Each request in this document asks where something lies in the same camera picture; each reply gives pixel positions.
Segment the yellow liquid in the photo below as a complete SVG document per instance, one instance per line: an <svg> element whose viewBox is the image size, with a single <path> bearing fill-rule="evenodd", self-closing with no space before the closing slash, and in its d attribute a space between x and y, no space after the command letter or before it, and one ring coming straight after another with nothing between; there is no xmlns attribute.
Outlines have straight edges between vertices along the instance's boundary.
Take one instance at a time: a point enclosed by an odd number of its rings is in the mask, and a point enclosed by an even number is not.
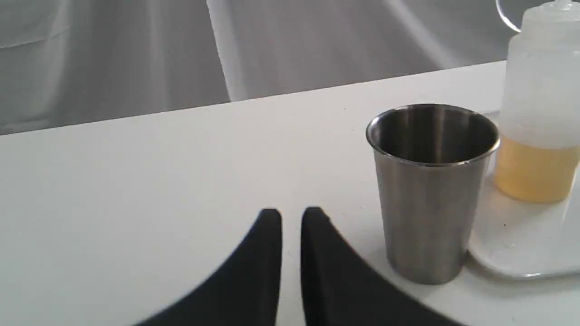
<svg viewBox="0 0 580 326"><path fill-rule="evenodd" d="M505 194L529 202L568 197L580 160L580 146L546 149L503 136L495 165L495 184Z"/></svg>

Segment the stainless steel cup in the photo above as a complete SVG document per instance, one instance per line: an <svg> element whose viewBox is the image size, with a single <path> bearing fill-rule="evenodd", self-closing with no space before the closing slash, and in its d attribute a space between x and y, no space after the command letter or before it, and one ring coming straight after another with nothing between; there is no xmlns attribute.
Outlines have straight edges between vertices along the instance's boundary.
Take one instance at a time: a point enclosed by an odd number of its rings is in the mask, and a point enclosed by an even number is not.
<svg viewBox="0 0 580 326"><path fill-rule="evenodd" d="M467 254L497 128L464 108L414 104L374 118L367 140L391 266L417 283L451 281Z"/></svg>

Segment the tabletop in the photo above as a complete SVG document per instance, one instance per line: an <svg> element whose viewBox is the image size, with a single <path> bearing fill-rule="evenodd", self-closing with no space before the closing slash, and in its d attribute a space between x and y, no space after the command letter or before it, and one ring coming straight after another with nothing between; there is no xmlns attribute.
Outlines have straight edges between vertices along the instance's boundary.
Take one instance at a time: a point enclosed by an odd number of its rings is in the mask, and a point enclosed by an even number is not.
<svg viewBox="0 0 580 326"><path fill-rule="evenodd" d="M442 286L389 267L375 115L499 109L504 62L0 137L0 324L128 325L206 279L265 207L283 217L278 324L301 325L300 217L321 206L384 277L466 325L572 325L580 278Z"/></svg>

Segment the white plate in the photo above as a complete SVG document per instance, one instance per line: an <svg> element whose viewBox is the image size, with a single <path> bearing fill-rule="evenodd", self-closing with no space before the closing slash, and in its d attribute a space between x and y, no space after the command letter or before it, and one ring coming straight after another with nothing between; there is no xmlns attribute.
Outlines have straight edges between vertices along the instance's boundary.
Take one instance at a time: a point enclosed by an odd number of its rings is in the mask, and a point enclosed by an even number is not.
<svg viewBox="0 0 580 326"><path fill-rule="evenodd" d="M532 279L580 273L580 182L556 204L529 204L503 195L490 162L469 251L489 271Z"/></svg>

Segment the translucent bottle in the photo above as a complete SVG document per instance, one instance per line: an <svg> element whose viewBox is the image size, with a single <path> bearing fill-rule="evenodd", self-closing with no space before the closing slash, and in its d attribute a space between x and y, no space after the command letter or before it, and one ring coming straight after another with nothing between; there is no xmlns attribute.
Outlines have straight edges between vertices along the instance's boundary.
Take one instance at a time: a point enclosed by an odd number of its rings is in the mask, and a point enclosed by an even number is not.
<svg viewBox="0 0 580 326"><path fill-rule="evenodd" d="M580 160L580 3L527 10L507 59L495 184L524 201L563 200Z"/></svg>

